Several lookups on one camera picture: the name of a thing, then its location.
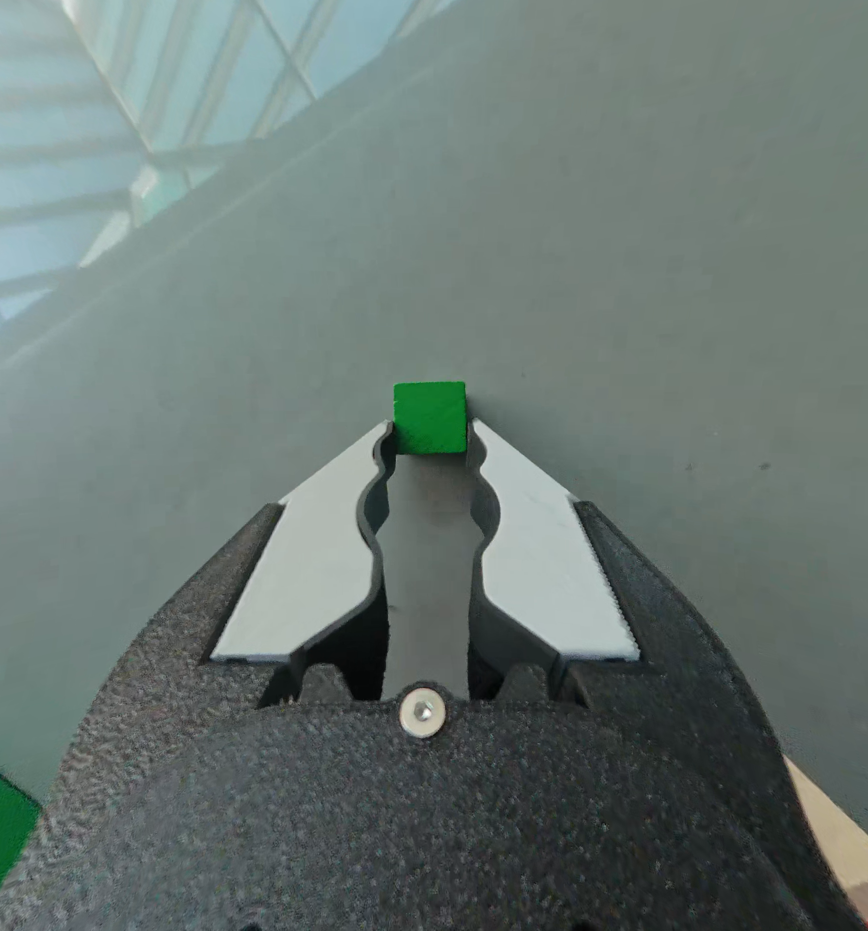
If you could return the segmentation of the green wooden cube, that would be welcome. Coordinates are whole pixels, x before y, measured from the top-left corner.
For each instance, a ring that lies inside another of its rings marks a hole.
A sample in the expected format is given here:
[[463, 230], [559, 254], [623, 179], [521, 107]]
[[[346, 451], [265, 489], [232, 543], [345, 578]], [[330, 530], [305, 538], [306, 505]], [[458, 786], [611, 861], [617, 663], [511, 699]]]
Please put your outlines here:
[[467, 448], [466, 384], [403, 382], [393, 386], [399, 455], [460, 454]]

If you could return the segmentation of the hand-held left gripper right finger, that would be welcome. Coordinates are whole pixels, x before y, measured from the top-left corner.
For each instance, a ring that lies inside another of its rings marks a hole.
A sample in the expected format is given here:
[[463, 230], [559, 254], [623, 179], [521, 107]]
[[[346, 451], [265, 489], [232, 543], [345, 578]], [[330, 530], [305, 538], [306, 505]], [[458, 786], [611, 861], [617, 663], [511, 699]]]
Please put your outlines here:
[[480, 419], [470, 449], [486, 500], [480, 557], [486, 606], [546, 650], [550, 662], [627, 661], [641, 649], [579, 518], [577, 498]]

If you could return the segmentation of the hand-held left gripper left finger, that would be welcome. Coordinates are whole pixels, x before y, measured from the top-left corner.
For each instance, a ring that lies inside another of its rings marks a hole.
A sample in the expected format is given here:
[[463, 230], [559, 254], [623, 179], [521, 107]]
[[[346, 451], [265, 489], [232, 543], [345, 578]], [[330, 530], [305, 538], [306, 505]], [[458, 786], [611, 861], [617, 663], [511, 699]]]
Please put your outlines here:
[[223, 631], [214, 662], [288, 662], [370, 607], [383, 586], [394, 425], [383, 421], [296, 486]]

